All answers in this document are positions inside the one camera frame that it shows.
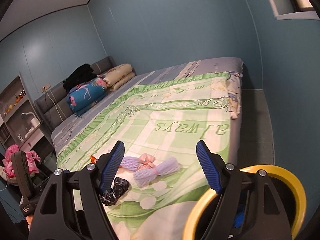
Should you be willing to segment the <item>black plastic bag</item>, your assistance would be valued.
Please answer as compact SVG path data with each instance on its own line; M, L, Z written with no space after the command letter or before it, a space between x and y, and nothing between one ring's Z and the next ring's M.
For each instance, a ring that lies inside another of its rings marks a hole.
M128 191L129 186L129 181L124 178L116 177L113 182L113 187L101 194L100 200L106 206L114 205L118 199Z

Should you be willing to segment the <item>purple foam fruit net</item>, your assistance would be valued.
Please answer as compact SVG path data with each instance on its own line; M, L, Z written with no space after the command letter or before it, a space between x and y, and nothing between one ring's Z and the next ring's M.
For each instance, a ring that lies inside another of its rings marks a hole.
M139 160L137 157L124 157L120 165L122 168L133 172L133 178L138 187L145 187L158 176L166 176L181 169L180 164L174 157L170 157L155 168L138 170Z

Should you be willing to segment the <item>yellow rimmed trash bin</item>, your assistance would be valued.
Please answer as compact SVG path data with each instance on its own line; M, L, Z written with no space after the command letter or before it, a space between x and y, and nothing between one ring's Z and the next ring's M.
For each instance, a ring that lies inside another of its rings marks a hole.
M290 171L274 165L254 165L244 167L240 171L256 173L265 170L273 179L281 201L285 206L291 224L291 235L296 239L304 222L306 214L306 194L300 180ZM211 220L209 210L215 209L219 197L212 189L208 189L193 207L185 223L182 239L198 239L197 232L206 230Z

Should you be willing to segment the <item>pink clothing pile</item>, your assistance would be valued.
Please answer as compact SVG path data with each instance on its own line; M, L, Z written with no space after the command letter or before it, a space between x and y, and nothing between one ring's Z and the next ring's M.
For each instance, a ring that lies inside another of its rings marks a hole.
M35 151L22 152L17 144L13 144L5 152L5 158L3 159L4 172L10 179L15 178L16 168L22 171L26 171L28 168L29 174L39 173L35 161L41 161Z

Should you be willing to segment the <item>green floral quilt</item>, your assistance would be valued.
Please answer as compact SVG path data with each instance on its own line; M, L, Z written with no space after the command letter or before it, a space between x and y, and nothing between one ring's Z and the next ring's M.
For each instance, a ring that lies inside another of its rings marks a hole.
M181 239L185 221L208 184L195 148L205 141L224 160L231 148L231 119L238 95L231 73L207 73L155 85L136 85L116 98L58 153L57 165L71 171L100 157L120 140L126 157L170 157L181 169L138 187L133 172L120 168L129 191L106 213L119 239Z

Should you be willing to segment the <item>grey bed with headboard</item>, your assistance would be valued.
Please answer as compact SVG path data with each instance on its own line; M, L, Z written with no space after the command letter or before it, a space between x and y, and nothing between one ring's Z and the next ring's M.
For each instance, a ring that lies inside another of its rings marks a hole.
M180 169L130 188L105 211L119 239L181 239L185 221L208 184L196 157L203 140L224 161L237 162L244 63L237 57L191 61L133 77L82 116L55 107L51 139L57 166L77 171L120 140L127 157L148 154Z

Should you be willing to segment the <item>blue floral folded blanket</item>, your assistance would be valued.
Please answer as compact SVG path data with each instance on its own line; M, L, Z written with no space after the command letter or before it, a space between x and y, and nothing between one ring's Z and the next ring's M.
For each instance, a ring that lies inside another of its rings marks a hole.
M71 111L76 116L80 116L103 100L105 96L107 96L107 84L102 78L97 77L72 88L66 101Z

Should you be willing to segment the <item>grey bedside shelf unit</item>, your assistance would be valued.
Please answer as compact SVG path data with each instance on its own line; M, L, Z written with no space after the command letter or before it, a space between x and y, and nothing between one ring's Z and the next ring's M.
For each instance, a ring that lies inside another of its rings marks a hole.
M21 117L24 112L33 112L40 120L40 126L25 132ZM20 75L1 92L1 144L5 149L17 144L20 150L24 152L33 150L42 159L54 151L48 130L36 113Z

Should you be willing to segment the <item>white desk lamp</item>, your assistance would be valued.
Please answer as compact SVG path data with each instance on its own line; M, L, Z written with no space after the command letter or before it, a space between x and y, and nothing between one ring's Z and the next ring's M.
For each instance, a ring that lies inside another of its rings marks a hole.
M28 132L31 128L36 129L40 126L41 122L36 117L36 115L33 112L27 112L21 114L23 125L24 125L24 131Z

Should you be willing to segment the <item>beige folded blanket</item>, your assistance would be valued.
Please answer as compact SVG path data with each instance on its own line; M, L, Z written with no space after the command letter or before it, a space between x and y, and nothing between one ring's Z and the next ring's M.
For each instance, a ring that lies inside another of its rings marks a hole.
M107 84L107 89L111 92L116 91L134 77L135 72L131 64L128 63L118 65L103 74L103 80Z

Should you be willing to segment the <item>black clothing pile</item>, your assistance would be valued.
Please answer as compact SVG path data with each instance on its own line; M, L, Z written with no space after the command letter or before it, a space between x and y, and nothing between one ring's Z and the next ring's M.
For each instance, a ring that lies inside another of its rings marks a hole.
M93 69L86 63L76 68L76 70L63 81L63 88L66 93L69 93L70 90L77 85L91 81L96 77L97 74L93 73Z

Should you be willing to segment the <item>wall power socket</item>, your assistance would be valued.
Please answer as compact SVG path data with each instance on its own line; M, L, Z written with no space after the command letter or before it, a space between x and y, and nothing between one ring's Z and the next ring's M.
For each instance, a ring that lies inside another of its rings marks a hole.
M41 87L41 92L45 92L45 91L47 91L49 88L51 87L51 85L48 83L48 84L46 84L46 85L44 85L43 87Z

